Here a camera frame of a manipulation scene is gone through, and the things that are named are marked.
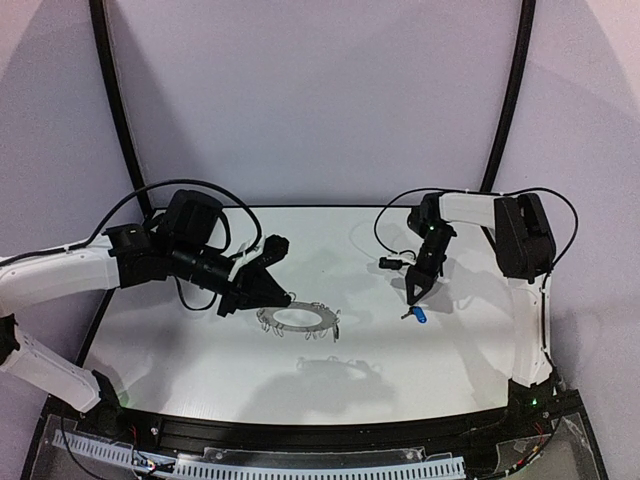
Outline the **key with blue tag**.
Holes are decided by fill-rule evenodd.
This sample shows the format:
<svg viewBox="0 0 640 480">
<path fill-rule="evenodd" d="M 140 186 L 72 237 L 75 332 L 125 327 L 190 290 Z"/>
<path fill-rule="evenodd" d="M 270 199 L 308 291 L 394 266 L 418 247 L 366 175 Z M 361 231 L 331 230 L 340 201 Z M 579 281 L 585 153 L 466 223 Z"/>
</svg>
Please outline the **key with blue tag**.
<svg viewBox="0 0 640 480">
<path fill-rule="evenodd" d="M 410 306 L 406 313 L 400 316 L 401 320 L 414 318 L 420 324 L 426 324 L 428 321 L 425 311 L 419 306 Z"/>
</svg>

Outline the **metal keyring disc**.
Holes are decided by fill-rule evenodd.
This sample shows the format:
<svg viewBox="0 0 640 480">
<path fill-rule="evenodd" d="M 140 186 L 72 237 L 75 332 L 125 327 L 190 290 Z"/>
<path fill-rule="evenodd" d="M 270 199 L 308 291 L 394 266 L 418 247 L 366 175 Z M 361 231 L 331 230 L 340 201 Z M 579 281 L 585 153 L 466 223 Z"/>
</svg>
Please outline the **metal keyring disc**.
<svg viewBox="0 0 640 480">
<path fill-rule="evenodd" d="M 286 333 L 302 335 L 305 340 L 317 340 L 329 335 L 332 340 L 332 326 L 340 323 L 340 311 L 334 311 L 320 302 L 292 302 L 288 307 L 261 308 L 256 313 L 257 320 L 265 332 L 279 338 Z"/>
</svg>

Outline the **key with black tag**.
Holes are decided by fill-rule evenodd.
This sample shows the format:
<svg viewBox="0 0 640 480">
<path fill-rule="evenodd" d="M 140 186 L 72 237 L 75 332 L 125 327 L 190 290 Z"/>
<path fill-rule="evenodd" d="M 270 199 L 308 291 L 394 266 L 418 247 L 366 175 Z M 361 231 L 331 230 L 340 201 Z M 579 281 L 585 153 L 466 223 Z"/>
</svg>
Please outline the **key with black tag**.
<svg viewBox="0 0 640 480">
<path fill-rule="evenodd" d="M 340 339 L 340 326 L 339 326 L 339 322 L 334 323 L 332 326 L 332 336 L 333 336 L 333 342 L 337 343 Z"/>
</svg>

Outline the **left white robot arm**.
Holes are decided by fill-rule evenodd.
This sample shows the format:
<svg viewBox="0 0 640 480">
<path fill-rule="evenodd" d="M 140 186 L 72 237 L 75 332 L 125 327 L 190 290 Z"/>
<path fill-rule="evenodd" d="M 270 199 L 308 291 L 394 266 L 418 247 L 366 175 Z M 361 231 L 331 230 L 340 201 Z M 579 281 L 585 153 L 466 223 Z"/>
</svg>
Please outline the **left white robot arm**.
<svg viewBox="0 0 640 480">
<path fill-rule="evenodd" d="M 109 378 L 74 365 L 18 327 L 15 315 L 31 305 L 72 294 L 125 289 L 169 277 L 214 294 L 221 317 L 238 310 L 287 307 L 288 294 L 268 269 L 288 253 L 286 238 L 258 234 L 228 255 L 212 247 L 224 207 L 200 191 L 176 191 L 166 210 L 143 224 L 98 227 L 76 244 L 1 261 L 1 369 L 82 413 L 117 414 Z"/>
</svg>

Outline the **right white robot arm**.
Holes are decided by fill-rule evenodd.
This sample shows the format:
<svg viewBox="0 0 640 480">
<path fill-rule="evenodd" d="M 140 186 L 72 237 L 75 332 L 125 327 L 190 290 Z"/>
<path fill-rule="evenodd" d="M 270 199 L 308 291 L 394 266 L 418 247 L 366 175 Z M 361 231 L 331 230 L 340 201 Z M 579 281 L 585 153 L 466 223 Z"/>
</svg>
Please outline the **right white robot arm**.
<svg viewBox="0 0 640 480">
<path fill-rule="evenodd" d="M 546 294 L 534 293 L 552 270 L 556 244 L 539 196 L 428 193 L 411 208 L 407 225 L 422 244 L 405 274 L 407 303 L 415 306 L 443 274 L 455 223 L 483 228 L 493 236 L 497 266 L 515 304 L 515 356 L 511 380 L 540 385 L 553 371 L 549 357 Z"/>
</svg>

